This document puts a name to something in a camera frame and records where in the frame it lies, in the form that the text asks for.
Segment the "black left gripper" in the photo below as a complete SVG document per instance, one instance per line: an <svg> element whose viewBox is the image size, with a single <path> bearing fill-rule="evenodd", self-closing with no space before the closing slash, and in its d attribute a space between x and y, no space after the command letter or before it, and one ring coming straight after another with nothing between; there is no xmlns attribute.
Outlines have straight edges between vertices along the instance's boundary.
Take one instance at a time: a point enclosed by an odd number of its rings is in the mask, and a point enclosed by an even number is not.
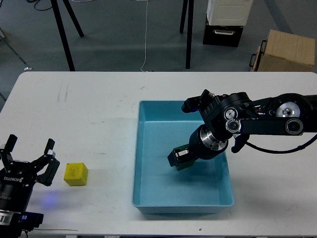
<svg viewBox="0 0 317 238"><path fill-rule="evenodd" d="M44 154L34 162L14 161L11 155L17 136L11 134L0 150L4 168L0 171L0 209L23 213L28 206L35 181L51 186L60 162L53 151L55 141L48 139Z"/></svg>

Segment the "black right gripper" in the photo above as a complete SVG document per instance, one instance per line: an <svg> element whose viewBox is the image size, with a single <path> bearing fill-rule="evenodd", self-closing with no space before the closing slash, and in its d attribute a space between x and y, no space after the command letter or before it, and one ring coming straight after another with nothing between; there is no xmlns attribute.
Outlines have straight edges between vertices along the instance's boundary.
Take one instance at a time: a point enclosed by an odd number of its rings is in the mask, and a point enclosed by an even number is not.
<svg viewBox="0 0 317 238"><path fill-rule="evenodd" d="M190 136L187 147L174 148L167 159L171 167L188 168L191 158L194 160L211 160L223 153L228 147L228 141L217 140L205 125L200 125Z"/></svg>

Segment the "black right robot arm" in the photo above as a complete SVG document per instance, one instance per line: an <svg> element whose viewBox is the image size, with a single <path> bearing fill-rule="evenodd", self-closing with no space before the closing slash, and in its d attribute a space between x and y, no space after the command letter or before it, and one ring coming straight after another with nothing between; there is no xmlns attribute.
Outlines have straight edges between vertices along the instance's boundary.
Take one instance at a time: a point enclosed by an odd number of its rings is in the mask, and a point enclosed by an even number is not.
<svg viewBox="0 0 317 238"><path fill-rule="evenodd" d="M274 154L248 142L251 134L298 136L317 131L317 97L286 93L256 101L245 92L215 95L204 90L188 98L181 110L199 112L204 123L190 136L189 143L174 148L168 155L170 166L177 170L193 166L197 159L211 160L224 152L228 140L235 138L232 153L244 145Z"/></svg>

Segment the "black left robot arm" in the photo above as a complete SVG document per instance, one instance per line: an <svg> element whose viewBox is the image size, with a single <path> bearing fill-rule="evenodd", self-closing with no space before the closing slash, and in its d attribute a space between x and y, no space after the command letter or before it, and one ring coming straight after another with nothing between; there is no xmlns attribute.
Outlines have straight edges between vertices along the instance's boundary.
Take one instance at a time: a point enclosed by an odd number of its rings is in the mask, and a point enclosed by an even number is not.
<svg viewBox="0 0 317 238"><path fill-rule="evenodd" d="M22 232L30 232L39 227L44 215L27 212L33 186L40 183L52 184L60 162L53 151L54 140L48 139L44 153L32 162L13 160L11 152L17 142L17 136L11 134L0 149L0 236L18 238Z"/></svg>

